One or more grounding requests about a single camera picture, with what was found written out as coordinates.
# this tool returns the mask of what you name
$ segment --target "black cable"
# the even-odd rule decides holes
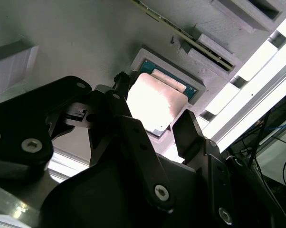
[[[268,118],[269,118],[269,116],[270,116],[270,114],[271,114],[271,111],[272,111],[272,109],[270,109],[270,110],[267,112],[267,114],[265,115],[265,118],[264,118],[264,120],[263,120],[263,124],[262,124],[262,126],[261,126],[261,128],[260,128],[260,132],[259,132],[259,134],[258,134],[258,136],[257,136],[256,144],[255,144],[255,146],[253,147],[253,152],[252,152],[251,157],[249,158],[249,161],[248,161],[248,168],[251,167],[251,165],[252,165],[252,163],[253,163],[253,160],[254,160],[254,157],[256,156],[257,149],[258,149],[259,143],[260,143],[260,141],[261,141],[261,139],[262,139],[262,134],[263,134],[263,132],[264,132],[264,130],[265,130],[265,127],[266,127],[266,124],[267,124],[267,120],[268,120]]]
[[[283,142],[283,143],[286,144],[285,141],[283,141],[283,140],[281,140],[281,139],[279,139],[279,138],[276,138],[276,137],[274,137],[274,136],[272,136],[272,138],[277,139],[277,140],[279,140],[279,141],[281,141],[281,142]],[[285,170],[286,170],[286,162],[285,162],[284,167],[283,167],[283,169],[282,169],[282,178],[283,178],[284,183],[285,183],[285,185],[286,185]]]
[[[247,146],[245,145],[244,141],[242,141],[242,143],[243,143],[244,147],[246,148],[246,150],[248,150],[248,148],[247,148]],[[273,198],[272,191],[271,191],[271,189],[268,187],[268,185],[266,184],[265,179],[263,178],[263,174],[262,174],[262,171],[261,171],[260,165],[259,165],[259,163],[257,162],[256,155],[254,156],[254,160],[255,160],[255,162],[256,162],[257,169],[258,169],[258,171],[259,171],[259,173],[260,173],[260,176],[261,176],[262,182],[263,182],[263,184],[264,184],[265,188],[267,189],[268,193],[270,194],[270,196]]]
[[[281,141],[281,142],[283,142],[283,143],[285,143],[285,144],[286,144],[286,142],[285,142],[285,141],[283,141],[283,140],[281,140],[281,139],[279,139],[279,138],[276,138],[275,136],[272,136],[272,138],[277,139],[277,140],[279,140],[279,141]]]
[[[242,139],[245,139],[245,138],[249,137],[250,135],[254,134],[256,131],[260,130],[260,127],[261,127],[261,125],[257,126],[257,128],[254,128],[254,129],[248,131],[248,133],[245,136],[236,140],[235,142],[233,142],[233,144],[237,144],[238,142],[242,141]]]

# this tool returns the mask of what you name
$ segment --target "black plastic part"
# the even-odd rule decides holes
[[[187,164],[199,153],[204,136],[196,117],[190,110],[185,110],[173,125],[172,130],[177,145],[178,155]]]
[[[151,208],[123,158],[99,163],[57,186],[46,199],[39,228],[191,227],[205,204],[194,170],[159,156],[178,202],[173,213]]]
[[[55,121],[46,123],[46,117],[90,91],[88,83],[68,76],[1,103],[0,178],[30,180],[41,176],[53,154],[47,124],[56,125]],[[42,149],[36,153],[22,150],[21,144],[28,138],[40,140]]]
[[[219,148],[211,140],[205,139],[193,112],[185,110],[172,127],[179,156],[184,163],[201,176],[201,187],[208,193],[205,208],[214,224],[228,227],[219,216],[219,209],[226,210],[237,226],[227,166],[219,160]]]
[[[242,226],[286,228],[286,214],[255,168],[249,169],[240,158],[234,156],[229,156],[226,164],[231,173],[233,199]]]

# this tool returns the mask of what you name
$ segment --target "metal bar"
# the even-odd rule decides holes
[[[199,51],[203,52],[204,54],[206,54],[210,58],[214,59],[216,62],[222,64],[227,69],[229,69],[229,70],[233,69],[232,66],[230,66],[230,65],[226,64],[224,61],[222,61],[221,57],[212,54],[206,48],[202,47],[201,44],[199,44],[196,41],[194,41],[194,38],[190,34],[188,34],[187,32],[183,31],[181,28],[177,27],[176,25],[174,25],[173,23],[168,21],[166,18],[162,17],[161,15],[159,15],[158,13],[156,13],[155,11],[150,9],[148,6],[143,4],[141,1],[139,1],[139,0],[131,0],[131,1],[132,1],[133,4],[135,4],[137,7],[139,7],[141,10],[143,10],[145,13],[147,13],[149,16],[154,18],[156,21],[161,22],[161,23],[165,24],[166,26],[170,27],[179,36],[181,36],[183,39],[185,39],[187,42],[189,42],[191,45],[193,45]]]

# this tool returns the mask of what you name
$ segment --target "black metal bracket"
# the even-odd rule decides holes
[[[185,110],[172,127],[178,154],[184,164],[192,167],[203,178],[208,197],[208,210],[216,224],[237,224],[229,171],[219,160],[219,148],[205,139],[193,112]]]
[[[91,92],[68,76],[0,104],[0,178],[36,179],[52,157],[49,132],[65,106]]]

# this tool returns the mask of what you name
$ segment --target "blue cable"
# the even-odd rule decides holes
[[[282,126],[279,126],[279,127],[270,127],[270,128],[266,128],[267,131],[270,131],[270,130],[275,130],[275,129],[284,129],[286,128],[286,124],[285,125],[282,125]]]

